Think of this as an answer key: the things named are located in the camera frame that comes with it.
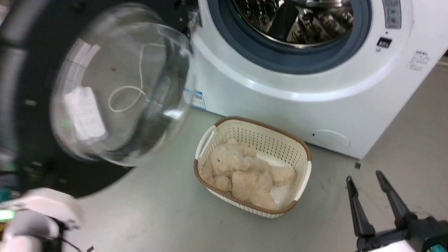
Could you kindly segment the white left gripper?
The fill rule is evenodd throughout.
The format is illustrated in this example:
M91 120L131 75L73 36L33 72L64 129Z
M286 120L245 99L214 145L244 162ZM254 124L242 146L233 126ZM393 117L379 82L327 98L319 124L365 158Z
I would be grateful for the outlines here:
M31 210L64 223L69 230L83 226L83 208L77 199L50 188L29 190L17 199L2 202L1 209Z

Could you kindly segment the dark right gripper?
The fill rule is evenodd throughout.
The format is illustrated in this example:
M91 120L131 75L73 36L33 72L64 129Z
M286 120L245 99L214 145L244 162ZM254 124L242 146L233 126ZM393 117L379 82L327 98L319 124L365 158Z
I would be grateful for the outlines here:
M397 245L399 242L406 242L414 252L446 252L447 220L437 220L432 216L418 219L417 215L409 210L382 171L377 170L376 177L381 190L388 198L397 229L376 233L358 199L359 193L355 183L352 177L348 176L346 185L353 229L357 236L356 251L372 252L390 245Z

